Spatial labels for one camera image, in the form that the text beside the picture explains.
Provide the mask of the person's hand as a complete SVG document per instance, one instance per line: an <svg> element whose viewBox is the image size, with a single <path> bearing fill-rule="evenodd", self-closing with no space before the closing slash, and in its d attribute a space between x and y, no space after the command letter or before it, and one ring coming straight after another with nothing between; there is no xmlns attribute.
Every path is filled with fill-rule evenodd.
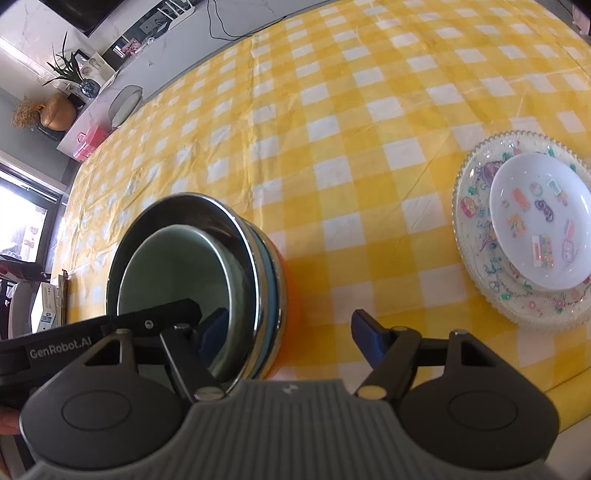
<svg viewBox="0 0 591 480"><path fill-rule="evenodd" d="M12 408L0 407L0 435L13 436L20 433L19 412Z"/></svg>

